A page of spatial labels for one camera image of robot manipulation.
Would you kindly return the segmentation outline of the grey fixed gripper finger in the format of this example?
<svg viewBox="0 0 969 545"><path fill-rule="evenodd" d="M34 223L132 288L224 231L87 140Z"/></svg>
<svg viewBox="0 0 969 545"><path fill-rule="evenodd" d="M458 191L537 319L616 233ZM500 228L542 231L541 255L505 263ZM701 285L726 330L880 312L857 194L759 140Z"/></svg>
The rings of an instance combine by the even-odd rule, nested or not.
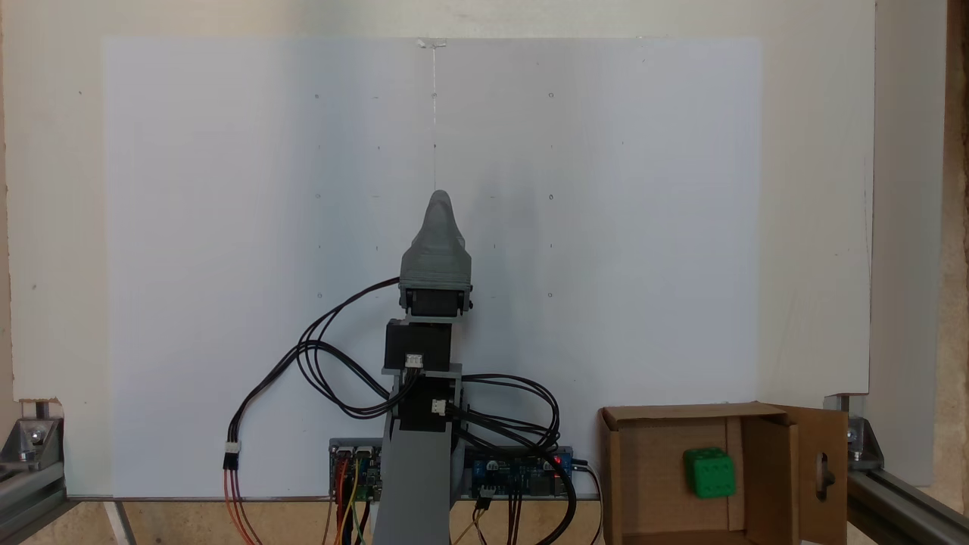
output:
<svg viewBox="0 0 969 545"><path fill-rule="evenodd" d="M472 258L444 190L432 193L418 234L401 260L402 284L469 284Z"/></svg>

